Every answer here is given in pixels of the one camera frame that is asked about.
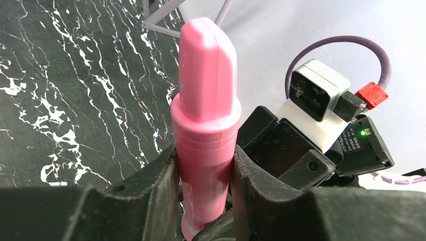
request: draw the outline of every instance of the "connector plug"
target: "connector plug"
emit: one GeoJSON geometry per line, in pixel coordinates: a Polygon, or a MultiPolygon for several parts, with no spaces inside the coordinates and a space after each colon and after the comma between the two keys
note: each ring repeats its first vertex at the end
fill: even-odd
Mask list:
{"type": "Polygon", "coordinates": [[[374,109],[389,97],[389,95],[374,82],[370,82],[362,87],[355,95],[367,103],[367,109],[369,110],[374,109]]]}

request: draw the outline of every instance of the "lipstick tube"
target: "lipstick tube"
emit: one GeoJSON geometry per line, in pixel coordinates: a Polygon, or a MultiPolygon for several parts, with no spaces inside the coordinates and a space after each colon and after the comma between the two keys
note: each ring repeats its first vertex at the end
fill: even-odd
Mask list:
{"type": "Polygon", "coordinates": [[[192,238],[223,214],[241,105],[237,55],[208,18],[188,21],[179,45],[179,93],[171,105],[182,185],[182,232],[192,238]]]}

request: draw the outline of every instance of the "purple cable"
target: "purple cable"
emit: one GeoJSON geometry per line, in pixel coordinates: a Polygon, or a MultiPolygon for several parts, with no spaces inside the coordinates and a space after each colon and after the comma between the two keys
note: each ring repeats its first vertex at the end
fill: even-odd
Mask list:
{"type": "Polygon", "coordinates": [[[380,67],[381,67],[380,79],[379,79],[377,84],[382,89],[386,89],[387,85],[389,84],[390,75],[391,75],[390,60],[389,60],[389,57],[387,56],[386,52],[378,44],[376,44],[373,41],[366,39],[366,38],[362,38],[362,37],[358,37],[358,36],[335,36],[335,37],[330,37],[330,38],[326,38],[326,39],[323,39],[323,40],[319,40],[318,42],[315,42],[315,43],[309,45],[308,47],[306,47],[304,50],[302,50],[302,52],[300,52],[294,58],[294,60],[291,62],[290,66],[287,69],[287,73],[285,74],[284,86],[285,86],[285,95],[287,96],[287,98],[289,98],[288,94],[290,92],[291,74],[292,74],[296,64],[306,54],[308,54],[312,50],[314,50],[318,47],[327,45],[327,44],[332,44],[332,43],[354,43],[354,44],[362,45],[362,46],[368,48],[369,50],[373,51],[373,53],[379,59],[380,67]]]}
{"type": "MultiPolygon", "coordinates": [[[[377,176],[380,175],[380,173],[372,172],[371,175],[377,177],[377,176]]],[[[381,178],[384,182],[392,183],[392,179],[390,177],[386,177],[386,176],[381,175],[381,178]]],[[[424,182],[424,181],[426,181],[426,176],[415,178],[412,181],[410,181],[410,180],[396,180],[396,181],[393,181],[393,182],[396,185],[409,185],[409,184],[414,184],[414,183],[424,182]]]]}

